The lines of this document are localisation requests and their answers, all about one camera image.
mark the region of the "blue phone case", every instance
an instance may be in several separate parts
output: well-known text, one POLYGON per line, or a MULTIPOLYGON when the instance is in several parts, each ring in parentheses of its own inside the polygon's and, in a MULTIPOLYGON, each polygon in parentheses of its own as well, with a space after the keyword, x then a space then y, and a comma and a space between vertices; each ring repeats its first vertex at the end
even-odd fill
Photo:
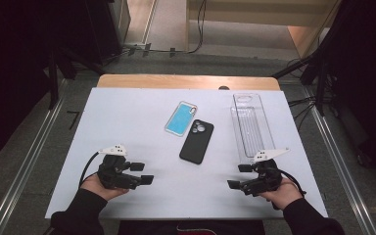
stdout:
POLYGON ((167 122, 165 130, 177 136, 182 136, 196 112, 197 106, 181 101, 167 122))

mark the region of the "metal rail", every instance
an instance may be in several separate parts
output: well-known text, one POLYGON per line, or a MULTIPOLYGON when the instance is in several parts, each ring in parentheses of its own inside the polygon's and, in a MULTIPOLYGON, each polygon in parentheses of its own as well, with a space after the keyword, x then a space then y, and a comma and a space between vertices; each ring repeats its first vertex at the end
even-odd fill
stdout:
MULTIPOLYGON (((304 90, 307 97, 313 96, 310 87, 304 86, 304 90)), ((350 200, 352 210, 355 214, 356 219, 358 220, 363 234, 376 234, 376 227, 368 211, 368 208, 365 205, 355 182, 353 181, 350 170, 347 168, 344 158, 341 155, 341 152, 335 142, 331 130, 329 129, 325 117, 322 117, 317 109, 312 109, 312 114, 326 144, 332 163, 334 164, 338 176, 341 179, 341 183, 343 184, 344 190, 347 193, 347 197, 350 200)))
POLYGON ((12 212, 17 205, 18 199, 23 192, 23 189, 28 181, 30 173, 33 170, 33 167, 39 157, 39 154, 42 150, 45 140, 48 137, 49 132, 60 112, 60 108, 63 106, 66 89, 68 82, 63 79, 62 84, 60 85, 60 99, 55 105, 52 111, 48 111, 41 127, 36 134, 31 147, 29 148, 28 153, 26 154, 23 164, 20 167, 17 175, 15 176, 12 185, 4 196, 0 204, 0 234, 3 233, 6 224, 8 223, 9 218, 11 217, 12 212))

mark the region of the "camera cutout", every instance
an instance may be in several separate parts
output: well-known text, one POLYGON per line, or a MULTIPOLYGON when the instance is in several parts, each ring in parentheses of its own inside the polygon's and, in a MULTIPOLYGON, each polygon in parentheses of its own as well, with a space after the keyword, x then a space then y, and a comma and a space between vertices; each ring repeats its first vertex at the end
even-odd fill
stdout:
POLYGON ((195 112, 197 112, 197 107, 192 107, 189 113, 193 115, 195 112))
POLYGON ((206 127, 203 126, 199 121, 195 121, 194 127, 192 128, 193 133, 198 133, 198 132, 204 132, 206 131, 206 127))

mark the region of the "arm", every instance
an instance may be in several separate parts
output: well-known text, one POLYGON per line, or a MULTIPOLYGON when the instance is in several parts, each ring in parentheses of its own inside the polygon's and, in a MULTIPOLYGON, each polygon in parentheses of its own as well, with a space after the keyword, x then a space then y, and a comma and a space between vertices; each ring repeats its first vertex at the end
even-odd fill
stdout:
POLYGON ((289 179, 284 178, 276 191, 260 195, 283 211, 293 234, 345 234, 338 221, 323 217, 289 179))
POLYGON ((95 174, 88 177, 78 189, 66 211, 51 216, 51 235, 103 234, 99 213, 108 201, 127 193, 126 189, 105 189, 95 174))

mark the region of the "black sleeve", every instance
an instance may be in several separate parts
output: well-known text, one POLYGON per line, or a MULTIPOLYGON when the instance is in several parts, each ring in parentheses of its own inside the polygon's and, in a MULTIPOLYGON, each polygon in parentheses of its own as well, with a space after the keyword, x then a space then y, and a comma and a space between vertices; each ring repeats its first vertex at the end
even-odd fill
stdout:
POLYGON ((107 201, 85 189, 78 189, 66 211, 51 216, 51 235, 103 234, 99 213, 107 201))
POLYGON ((344 235, 341 224, 323 217, 305 199, 298 199, 283 210, 283 215, 294 235, 329 234, 344 235))

